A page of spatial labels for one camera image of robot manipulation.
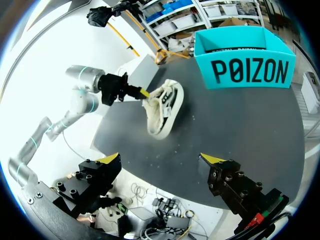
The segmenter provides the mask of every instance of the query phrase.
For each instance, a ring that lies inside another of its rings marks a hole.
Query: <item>teal cardboard box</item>
[[[194,55],[208,89],[289,88],[296,56],[260,26],[225,26],[195,33]]]

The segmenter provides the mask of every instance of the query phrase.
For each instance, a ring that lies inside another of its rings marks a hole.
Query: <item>white sneaker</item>
[[[184,89],[177,81],[167,79],[164,84],[142,101],[147,117],[147,130],[157,140],[167,137],[184,101]]]

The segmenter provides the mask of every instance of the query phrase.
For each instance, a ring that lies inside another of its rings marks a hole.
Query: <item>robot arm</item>
[[[105,74],[101,69],[73,65],[66,70],[65,74],[69,78],[69,83],[72,83],[70,109],[61,120],[54,124],[48,117],[45,117],[17,156],[9,159],[9,172],[22,187],[38,183],[37,175],[27,164],[40,146],[43,135],[46,134],[53,142],[59,134],[85,114],[97,110],[99,100],[95,94],[101,92],[101,101],[108,106],[111,106],[117,98],[123,102],[125,95],[139,100],[149,96],[149,93],[143,88],[128,84],[127,73],[117,76],[110,73]]]

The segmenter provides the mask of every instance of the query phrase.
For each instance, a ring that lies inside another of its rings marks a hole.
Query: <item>white storage bin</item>
[[[209,18],[221,16],[219,5],[204,6],[203,9],[208,14]]]
[[[235,4],[223,4],[221,6],[225,15],[239,15]]]
[[[315,81],[315,77],[311,76],[309,72],[303,74],[301,93],[310,114],[316,114],[320,105],[319,86],[313,81]]]
[[[187,28],[189,26],[195,25],[195,23],[196,23],[194,16],[192,14],[188,14],[186,16],[179,17],[176,19],[173,18],[171,20],[176,25],[176,27],[178,29]]]
[[[172,33],[176,30],[176,26],[171,21],[164,21],[159,26],[156,26],[153,30],[160,36]]]

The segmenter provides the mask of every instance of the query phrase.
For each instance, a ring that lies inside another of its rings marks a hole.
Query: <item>dark gray work surface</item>
[[[237,161],[249,178],[263,183],[263,193],[277,188],[294,200],[305,147],[302,117],[291,88],[208,90],[193,58],[162,66],[148,90],[165,79],[180,82],[184,89],[170,135],[164,140],[148,135],[141,102],[114,103],[93,143],[99,151],[119,152],[124,169],[200,204],[227,208],[198,175],[200,152]]]

